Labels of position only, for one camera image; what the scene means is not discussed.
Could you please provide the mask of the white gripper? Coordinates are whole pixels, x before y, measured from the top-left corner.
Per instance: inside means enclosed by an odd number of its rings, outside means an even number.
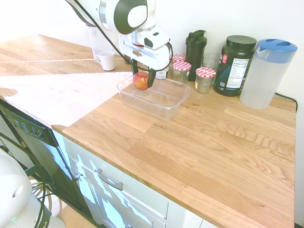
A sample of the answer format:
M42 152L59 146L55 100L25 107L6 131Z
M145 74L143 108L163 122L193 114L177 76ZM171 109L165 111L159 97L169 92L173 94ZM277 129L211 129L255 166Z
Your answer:
M127 35L119 35L119 50L130 59L130 66L133 75L139 72L137 62L140 62L148 69L148 88L152 87L156 70L162 70L169 64L170 48L169 43L153 49L146 45L136 45L128 40Z

